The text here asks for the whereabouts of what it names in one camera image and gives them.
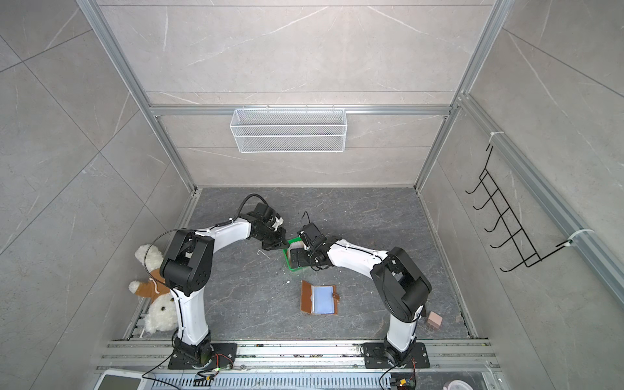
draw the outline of vertical metal post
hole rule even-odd
[[[187,187],[188,191],[193,193],[197,186],[193,182],[190,173],[182,158],[178,154],[178,150],[175,148],[173,142],[169,139],[167,132],[165,131],[162,124],[152,115],[150,110],[150,104],[147,100],[147,96],[143,90],[143,87],[139,83],[137,76],[132,72],[132,68],[130,68],[130,64],[124,57],[121,48],[119,47],[119,43],[113,36],[112,31],[110,30],[109,25],[106,23],[104,19],[104,15],[100,10],[100,7],[97,5],[95,0],[76,0],[78,2],[78,6],[84,13],[84,16],[87,18],[91,27],[93,27],[93,31],[97,35],[98,39],[104,46],[104,50],[109,55],[110,60],[113,65],[117,69],[119,76],[121,76],[122,80],[125,83],[125,86],[128,88],[132,97],[137,102],[139,109],[143,113],[147,123],[150,125],[154,134],[158,138],[158,141],[162,145],[163,149],[165,149],[173,167],[178,171],[180,178],[184,182],[184,185]]]
[[[460,94],[467,94],[470,91],[470,88],[472,88],[483,63],[485,62],[485,58],[490,52],[490,49],[492,49],[492,45],[494,45],[494,41],[499,35],[500,29],[513,5],[514,0],[497,0],[492,6],[492,12],[490,13],[487,23],[485,24],[485,28],[479,38],[479,42],[477,43],[477,47],[472,55],[472,58],[468,62],[468,67],[464,72],[464,76],[459,83],[457,92],[451,102],[451,114],[445,119],[445,121],[443,121],[442,126],[440,126],[436,139],[429,149],[429,153],[427,154],[427,158],[425,159],[421,171],[418,174],[418,178],[416,178],[416,183],[414,183],[416,191],[420,192],[422,190],[422,187],[427,181],[427,177],[429,177],[429,173],[436,162],[437,156],[440,154],[442,146],[444,146],[444,142],[449,136],[453,122],[457,117],[457,111],[459,110],[459,106],[457,104],[458,96],[460,96]]]

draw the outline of robotic arm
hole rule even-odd
[[[193,367],[210,364],[213,348],[206,324],[203,291],[212,268],[212,256],[219,249],[247,238],[262,242],[263,250],[288,248],[283,219],[266,202],[258,203],[247,214],[194,232],[176,232],[160,274],[177,303],[178,333],[174,354],[183,356]],[[325,237],[314,223],[299,232],[304,248],[293,248],[294,267],[325,269],[342,266],[373,280],[382,302],[391,314],[384,350],[390,362],[401,365],[410,356],[416,340],[416,321],[425,315],[431,284],[407,253],[398,247],[372,250],[351,244],[341,237]]]

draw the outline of white teddy bear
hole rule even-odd
[[[171,290],[156,281],[165,282],[160,276],[160,265],[163,262],[163,256],[158,248],[152,245],[146,258],[145,252],[148,247],[149,245],[140,246],[134,253],[134,256],[141,264],[143,264],[145,259],[145,266],[152,277],[148,282],[132,281],[128,289],[131,293],[138,296],[152,299],[152,304],[145,315],[146,332],[154,333],[156,331],[174,330],[178,325],[178,317],[175,312],[175,302],[171,295]]]

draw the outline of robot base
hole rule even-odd
[[[187,356],[180,350],[176,349],[174,354],[169,359],[169,369],[214,369],[217,368],[216,355],[227,356],[232,361],[236,360],[236,350],[238,345],[236,343],[215,343],[209,344],[208,348],[212,347],[212,352],[208,356],[208,363],[204,367],[197,367],[197,360]],[[225,368],[230,364],[230,361],[223,356],[220,356],[219,367]]]
[[[366,368],[391,368],[394,367],[388,356],[386,356],[386,346],[384,343],[364,343],[362,344],[362,357]],[[423,343],[414,343],[409,354],[405,355],[405,364],[414,359],[416,368],[429,368],[429,355]]]

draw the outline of black mounting plate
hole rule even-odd
[[[362,344],[362,357],[366,368],[391,368],[394,365],[388,361],[385,355],[386,347],[384,343],[364,343]],[[410,356],[405,358],[406,362],[411,359],[416,362],[416,368],[430,368],[429,354],[423,343],[416,343],[410,352]]]
[[[236,343],[215,343],[211,344],[213,351],[213,358],[210,360],[208,366],[202,369],[213,369],[217,367],[217,359],[215,355],[221,354],[228,356],[232,361],[236,360],[236,350],[238,349],[238,344]],[[230,364],[230,361],[224,358],[223,356],[219,357],[219,367],[225,368]],[[169,369],[196,369],[193,367],[193,362],[189,361],[184,354],[173,354],[171,359],[169,359]]]

